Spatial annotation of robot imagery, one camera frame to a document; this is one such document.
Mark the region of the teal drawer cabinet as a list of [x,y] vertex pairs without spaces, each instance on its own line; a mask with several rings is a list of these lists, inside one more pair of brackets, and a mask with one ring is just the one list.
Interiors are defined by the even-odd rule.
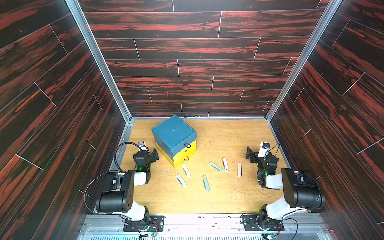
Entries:
[[197,132],[177,115],[152,128],[155,142],[173,158],[184,148],[190,148],[197,139]]

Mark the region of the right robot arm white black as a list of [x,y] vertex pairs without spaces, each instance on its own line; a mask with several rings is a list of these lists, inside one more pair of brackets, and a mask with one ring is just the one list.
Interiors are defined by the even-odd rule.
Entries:
[[247,147],[246,159],[257,165],[260,187],[283,190],[284,196],[272,204],[263,205],[257,214],[241,215],[245,231],[283,231],[283,221],[292,214],[319,210],[326,204],[320,185],[309,172],[282,168],[281,173],[277,174],[279,159],[270,150],[270,144],[266,142],[261,143],[258,152]]

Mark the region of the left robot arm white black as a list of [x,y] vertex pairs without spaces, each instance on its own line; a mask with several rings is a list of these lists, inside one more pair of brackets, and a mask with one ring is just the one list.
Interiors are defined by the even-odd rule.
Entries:
[[95,211],[89,208],[83,195],[87,210],[96,215],[117,215],[124,221],[126,232],[145,231],[152,224],[148,208],[134,201],[134,189],[149,183],[151,165],[159,160],[159,154],[156,149],[152,152],[141,149],[133,155],[133,159],[136,163],[134,170],[111,170],[94,179],[104,179],[101,190],[96,194]]

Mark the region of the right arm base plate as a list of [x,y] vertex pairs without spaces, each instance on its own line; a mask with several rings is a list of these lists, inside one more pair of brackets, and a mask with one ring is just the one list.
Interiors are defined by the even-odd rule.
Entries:
[[240,222],[243,224],[246,232],[279,232],[285,230],[282,220],[273,220],[265,216],[260,217],[256,214],[242,214],[240,216]]

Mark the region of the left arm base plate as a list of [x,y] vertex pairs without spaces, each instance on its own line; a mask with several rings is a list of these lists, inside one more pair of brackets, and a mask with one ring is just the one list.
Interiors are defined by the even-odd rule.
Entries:
[[140,221],[125,220],[123,232],[153,232],[164,230],[165,216],[149,215]]

